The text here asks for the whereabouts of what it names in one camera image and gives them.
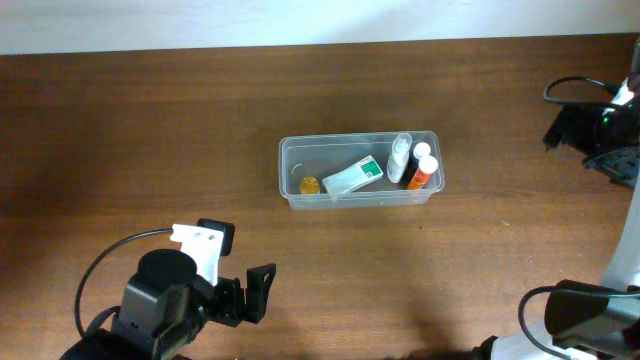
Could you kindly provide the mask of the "orange tablet tube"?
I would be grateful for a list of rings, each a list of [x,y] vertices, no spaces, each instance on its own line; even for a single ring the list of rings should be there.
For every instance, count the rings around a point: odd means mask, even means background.
[[[430,177],[438,170],[439,162],[431,155],[422,157],[418,162],[418,167],[407,185],[408,190],[422,189],[429,181]]]

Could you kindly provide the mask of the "green white medicine box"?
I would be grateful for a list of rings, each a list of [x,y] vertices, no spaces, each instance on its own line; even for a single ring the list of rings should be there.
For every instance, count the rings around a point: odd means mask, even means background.
[[[382,176],[382,168],[371,155],[368,155],[344,170],[325,177],[322,185],[330,196],[336,197],[354,192],[381,179]]]

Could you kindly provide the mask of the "white tube bottle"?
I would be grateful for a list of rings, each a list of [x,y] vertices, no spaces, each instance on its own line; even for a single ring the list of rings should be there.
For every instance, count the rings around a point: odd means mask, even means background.
[[[401,133],[394,139],[386,165],[387,178],[391,183],[400,182],[408,164],[411,145],[412,137],[409,133]]]

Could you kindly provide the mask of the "black bottle white cap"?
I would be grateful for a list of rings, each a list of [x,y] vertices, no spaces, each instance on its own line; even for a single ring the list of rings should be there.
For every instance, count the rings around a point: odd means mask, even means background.
[[[410,152],[407,167],[401,178],[401,185],[406,188],[419,167],[419,161],[431,153],[431,147],[427,142],[417,143]]]

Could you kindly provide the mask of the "small jar gold lid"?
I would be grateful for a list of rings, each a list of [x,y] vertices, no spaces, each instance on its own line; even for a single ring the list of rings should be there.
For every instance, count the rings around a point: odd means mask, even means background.
[[[320,183],[315,177],[304,177],[299,183],[301,195],[316,195],[321,192]]]

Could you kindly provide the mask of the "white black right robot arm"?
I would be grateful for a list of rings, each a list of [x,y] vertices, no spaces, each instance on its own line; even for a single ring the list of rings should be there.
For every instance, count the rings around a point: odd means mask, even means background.
[[[639,190],[639,57],[620,84],[601,83],[609,101],[551,96],[569,82],[543,90],[561,110],[542,141],[564,144],[584,156],[583,165],[619,186]],[[633,195],[616,250],[599,283],[562,280],[528,291],[518,305],[518,333],[490,337],[470,359],[636,359],[639,356],[639,197]]]

